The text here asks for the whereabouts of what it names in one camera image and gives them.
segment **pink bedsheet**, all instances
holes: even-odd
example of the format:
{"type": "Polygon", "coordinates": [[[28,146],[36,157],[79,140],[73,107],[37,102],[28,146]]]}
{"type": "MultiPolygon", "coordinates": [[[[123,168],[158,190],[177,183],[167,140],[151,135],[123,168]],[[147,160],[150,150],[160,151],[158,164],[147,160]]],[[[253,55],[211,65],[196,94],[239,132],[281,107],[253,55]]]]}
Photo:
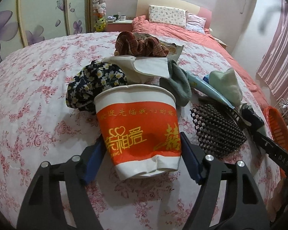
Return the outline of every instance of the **pink bedsheet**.
{"type": "MultiPolygon", "coordinates": [[[[41,162],[66,162],[99,137],[96,115],[67,107],[65,95],[69,81],[84,66],[114,53],[118,34],[74,34],[41,41],[11,53],[0,63],[0,211],[13,226],[16,227],[25,193],[41,162]]],[[[160,39],[185,43],[182,67],[193,74],[206,75],[215,68],[225,71],[229,67],[214,50],[209,53],[194,43],[163,36],[160,39]],[[209,64],[193,63],[195,56],[209,64]]],[[[251,104],[265,121],[243,80],[237,79],[243,102],[251,104]]],[[[198,140],[190,109],[197,102],[196,97],[193,93],[188,105],[177,110],[179,131],[193,144],[198,144],[198,140]]],[[[265,129],[272,138],[267,124],[265,129]]],[[[266,203],[280,181],[280,169],[267,155],[258,154],[249,134],[246,137],[247,141],[223,160],[231,164],[243,160],[266,203]]],[[[212,225],[219,222],[225,188],[226,183],[221,183],[212,225]]],[[[60,184],[60,191],[67,223],[76,227],[64,183],[60,184]]],[[[181,230],[200,186],[190,179],[182,159],[176,172],[120,181],[106,154],[96,180],[86,191],[103,229],[181,230]]]]}
{"type": "Polygon", "coordinates": [[[214,40],[214,37],[209,33],[208,29],[205,29],[205,34],[201,34],[173,25],[150,23],[148,20],[146,20],[146,16],[136,17],[133,20],[132,26],[133,32],[177,38],[217,51],[240,75],[247,88],[257,100],[261,110],[263,111],[269,105],[260,87],[254,82],[247,71],[245,71],[239,65],[239,63],[218,42],[214,40]]]}

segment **black woven mat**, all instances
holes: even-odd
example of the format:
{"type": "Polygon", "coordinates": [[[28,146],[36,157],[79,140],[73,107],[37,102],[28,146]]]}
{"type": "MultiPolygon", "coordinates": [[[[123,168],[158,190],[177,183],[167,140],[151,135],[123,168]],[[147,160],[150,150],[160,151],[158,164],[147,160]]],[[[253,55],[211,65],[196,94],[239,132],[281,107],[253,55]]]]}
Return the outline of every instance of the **black woven mat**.
{"type": "Polygon", "coordinates": [[[221,109],[212,104],[194,105],[191,117],[200,147],[218,159],[237,150],[245,141],[243,131],[221,109]]]}

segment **red label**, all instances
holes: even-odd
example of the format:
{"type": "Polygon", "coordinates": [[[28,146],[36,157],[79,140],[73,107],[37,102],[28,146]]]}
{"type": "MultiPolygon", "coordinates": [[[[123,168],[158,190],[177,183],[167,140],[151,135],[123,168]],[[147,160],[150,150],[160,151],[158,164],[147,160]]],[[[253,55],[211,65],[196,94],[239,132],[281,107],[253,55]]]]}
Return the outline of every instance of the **red label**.
{"type": "Polygon", "coordinates": [[[116,103],[100,110],[97,118],[114,165],[181,154],[177,114],[169,104],[116,103]]]}

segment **plaid cloth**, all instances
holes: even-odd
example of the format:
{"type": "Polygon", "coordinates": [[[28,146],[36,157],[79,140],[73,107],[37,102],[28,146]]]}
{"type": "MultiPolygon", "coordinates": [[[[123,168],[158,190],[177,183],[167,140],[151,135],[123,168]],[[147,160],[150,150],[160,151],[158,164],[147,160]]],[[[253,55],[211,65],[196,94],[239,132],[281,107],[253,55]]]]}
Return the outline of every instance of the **plaid cloth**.
{"type": "Polygon", "coordinates": [[[117,37],[114,55],[166,57],[168,53],[168,49],[160,45],[156,37],[137,40],[131,32],[124,31],[117,37]]]}

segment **pink pillowcase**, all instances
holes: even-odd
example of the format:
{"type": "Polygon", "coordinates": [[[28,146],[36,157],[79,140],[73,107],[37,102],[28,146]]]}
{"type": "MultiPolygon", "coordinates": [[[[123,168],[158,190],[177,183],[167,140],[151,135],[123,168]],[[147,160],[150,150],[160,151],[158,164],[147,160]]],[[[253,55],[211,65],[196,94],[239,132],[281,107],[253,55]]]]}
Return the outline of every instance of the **pink pillowcase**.
{"type": "Polygon", "coordinates": [[[187,30],[196,31],[196,32],[205,34],[205,32],[204,32],[205,23],[206,23],[206,18],[191,14],[189,11],[186,12],[186,26],[185,26],[185,28],[187,30]]]}

